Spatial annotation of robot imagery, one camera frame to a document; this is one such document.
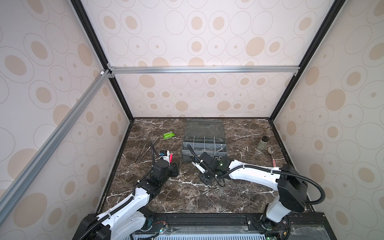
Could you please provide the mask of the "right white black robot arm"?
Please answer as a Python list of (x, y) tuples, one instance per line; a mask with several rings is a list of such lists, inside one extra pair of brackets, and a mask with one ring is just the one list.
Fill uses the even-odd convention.
[(249, 221), (262, 234), (269, 231), (288, 232), (290, 213), (303, 213), (306, 205), (320, 204), (326, 198), (324, 189), (317, 182), (300, 175), (291, 165), (261, 167), (228, 157), (215, 158), (206, 152), (197, 155), (191, 145), (187, 147), (194, 157), (192, 163), (201, 172), (199, 177), (206, 185), (215, 181), (224, 187), (226, 179), (243, 180), (278, 192), (275, 199), (266, 205), (261, 217)]

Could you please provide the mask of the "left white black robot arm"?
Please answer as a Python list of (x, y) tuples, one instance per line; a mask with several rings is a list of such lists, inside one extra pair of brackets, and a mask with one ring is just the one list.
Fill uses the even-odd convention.
[(161, 192), (168, 179), (177, 177), (180, 171), (170, 151), (158, 153), (153, 144), (150, 149), (151, 169), (136, 182), (132, 193), (109, 210), (83, 218), (74, 240), (125, 240), (140, 229), (151, 228), (152, 213), (144, 207)]

